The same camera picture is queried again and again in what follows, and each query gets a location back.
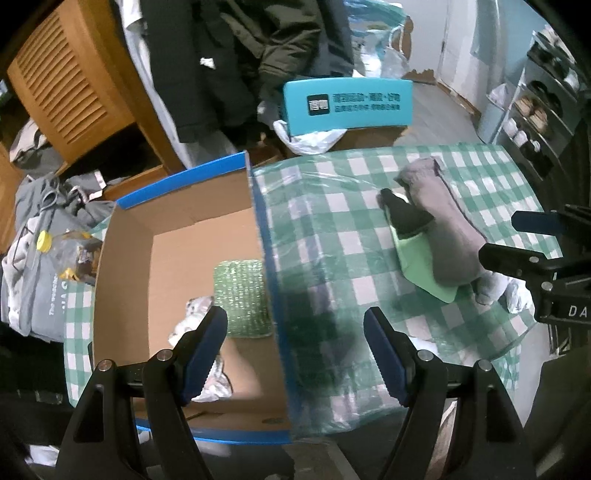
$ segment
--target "white door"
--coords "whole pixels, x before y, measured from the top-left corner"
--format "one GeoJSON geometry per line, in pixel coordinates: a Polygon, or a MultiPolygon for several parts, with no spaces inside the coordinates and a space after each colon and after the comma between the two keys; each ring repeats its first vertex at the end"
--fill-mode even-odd
{"type": "Polygon", "coordinates": [[[450,0],[445,48],[437,80],[468,100],[486,106],[488,65],[472,54],[477,0],[450,0]]]}

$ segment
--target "shoe rack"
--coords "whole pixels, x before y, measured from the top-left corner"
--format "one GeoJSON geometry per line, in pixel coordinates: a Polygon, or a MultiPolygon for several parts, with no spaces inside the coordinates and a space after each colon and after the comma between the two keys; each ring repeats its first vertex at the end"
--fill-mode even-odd
{"type": "Polygon", "coordinates": [[[532,36],[525,66],[493,143],[518,164],[545,209],[574,203],[580,174],[562,153],[581,121],[580,93],[589,83],[552,29],[532,36]]]}

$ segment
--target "green checkered tablecloth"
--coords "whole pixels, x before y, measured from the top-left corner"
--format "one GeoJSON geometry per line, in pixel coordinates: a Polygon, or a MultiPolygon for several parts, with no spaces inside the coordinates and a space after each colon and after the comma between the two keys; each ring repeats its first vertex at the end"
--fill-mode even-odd
{"type": "MultiPolygon", "coordinates": [[[[90,233],[104,240],[110,219],[111,217],[108,217],[99,223],[90,233]]],[[[88,344],[92,341],[95,288],[86,283],[68,281],[66,297],[64,366],[68,396],[70,403],[75,407],[92,374],[88,344]]]]}
{"type": "Polygon", "coordinates": [[[254,170],[267,213],[265,253],[283,312],[274,321],[286,335],[282,356],[293,366],[288,375],[295,377],[301,408],[291,419],[295,437],[348,430],[399,407],[365,342],[362,321],[370,306],[379,306],[396,330],[436,343],[444,361],[494,360],[507,389],[515,388],[518,344],[535,322],[532,314],[478,305],[471,286],[445,304],[400,271],[376,196],[396,186],[410,161],[429,155],[445,165],[453,194],[490,242],[560,256],[554,237],[511,226],[514,211],[541,206],[496,145],[350,150],[254,170]]]}

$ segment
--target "green scrubbing pad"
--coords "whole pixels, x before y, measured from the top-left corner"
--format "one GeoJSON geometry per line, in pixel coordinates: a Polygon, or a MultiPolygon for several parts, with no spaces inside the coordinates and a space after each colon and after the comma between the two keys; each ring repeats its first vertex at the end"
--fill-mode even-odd
{"type": "Polygon", "coordinates": [[[213,270],[214,302],[228,314],[228,336],[256,338],[271,334],[260,260],[231,260],[213,270]]]}

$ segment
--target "metal screw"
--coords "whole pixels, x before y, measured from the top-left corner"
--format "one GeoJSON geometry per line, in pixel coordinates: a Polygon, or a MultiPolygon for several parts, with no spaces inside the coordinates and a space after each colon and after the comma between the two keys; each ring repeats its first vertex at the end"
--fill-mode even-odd
{"type": "Polygon", "coordinates": [[[170,348],[164,348],[156,354],[156,358],[161,362],[165,362],[166,360],[170,360],[172,355],[173,351],[170,348]]]}
{"type": "Polygon", "coordinates": [[[431,360],[433,360],[433,357],[435,355],[433,355],[429,350],[419,350],[418,353],[417,353],[417,356],[423,362],[430,362],[431,360]]]}
{"type": "Polygon", "coordinates": [[[101,372],[106,372],[107,370],[110,370],[112,366],[113,362],[111,360],[101,360],[99,362],[99,370],[101,372]]]}
{"type": "Polygon", "coordinates": [[[492,363],[488,360],[478,360],[478,367],[485,372],[490,372],[492,370],[492,363]]]}

